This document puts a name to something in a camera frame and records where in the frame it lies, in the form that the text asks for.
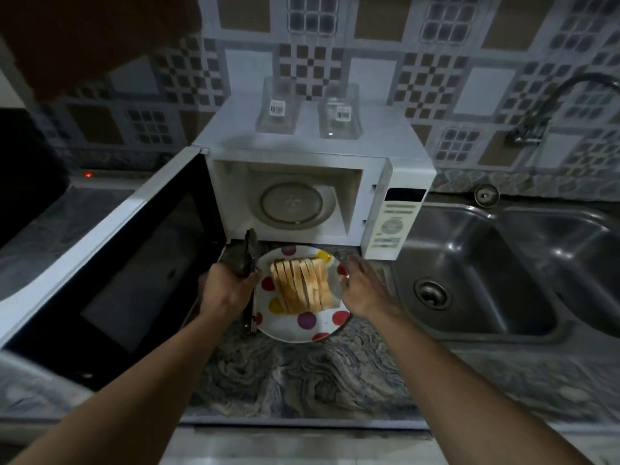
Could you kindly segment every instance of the toast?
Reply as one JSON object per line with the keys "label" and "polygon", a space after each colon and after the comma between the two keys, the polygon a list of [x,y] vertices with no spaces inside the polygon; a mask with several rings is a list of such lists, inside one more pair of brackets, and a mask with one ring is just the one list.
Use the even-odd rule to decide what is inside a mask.
{"label": "toast", "polygon": [[285,314],[318,313],[332,307],[327,268],[322,259],[276,260],[270,271]]}

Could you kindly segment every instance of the drain strainer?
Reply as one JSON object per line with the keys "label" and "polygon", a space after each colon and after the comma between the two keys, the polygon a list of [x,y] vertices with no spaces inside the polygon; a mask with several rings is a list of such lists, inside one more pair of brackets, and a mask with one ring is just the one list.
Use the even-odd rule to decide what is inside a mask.
{"label": "drain strainer", "polygon": [[414,284],[415,296],[433,310],[445,310],[452,303],[452,294],[432,279],[418,279]]}

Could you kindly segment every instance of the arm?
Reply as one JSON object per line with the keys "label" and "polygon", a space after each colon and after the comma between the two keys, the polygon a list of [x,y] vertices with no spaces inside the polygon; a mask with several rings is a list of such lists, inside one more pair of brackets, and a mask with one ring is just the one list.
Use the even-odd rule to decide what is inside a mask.
{"label": "arm", "polygon": [[259,279],[214,264],[200,315],[76,407],[13,465],[157,464],[222,333]]}
{"label": "arm", "polygon": [[366,261],[348,262],[350,279],[340,279],[346,307],[368,319],[385,340],[449,463],[590,463],[408,320]]}

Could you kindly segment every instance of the polka dot plate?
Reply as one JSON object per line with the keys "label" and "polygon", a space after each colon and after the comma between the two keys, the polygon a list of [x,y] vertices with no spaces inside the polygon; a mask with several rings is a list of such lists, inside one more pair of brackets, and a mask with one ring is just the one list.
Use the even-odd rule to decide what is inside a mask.
{"label": "polka dot plate", "polygon": [[[332,293],[332,306],[316,315],[305,312],[299,315],[285,315],[276,294],[274,280],[269,266],[278,259],[317,257],[325,261],[327,282]],[[259,259],[258,267],[262,280],[256,288],[256,325],[259,330],[286,343],[308,343],[318,341],[341,327],[350,313],[340,299],[341,290],[338,274],[346,275],[346,268],[329,253],[311,246],[285,246],[269,251]]]}

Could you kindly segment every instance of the curved faucet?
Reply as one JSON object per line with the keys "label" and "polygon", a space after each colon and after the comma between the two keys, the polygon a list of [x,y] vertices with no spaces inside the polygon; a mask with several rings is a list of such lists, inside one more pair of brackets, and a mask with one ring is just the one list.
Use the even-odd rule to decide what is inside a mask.
{"label": "curved faucet", "polygon": [[526,113],[523,121],[506,135],[504,143],[516,146],[539,145],[551,120],[547,115],[553,110],[559,97],[577,83],[585,81],[600,83],[620,93],[620,80],[611,75],[592,72],[570,77],[551,93],[536,114]]}

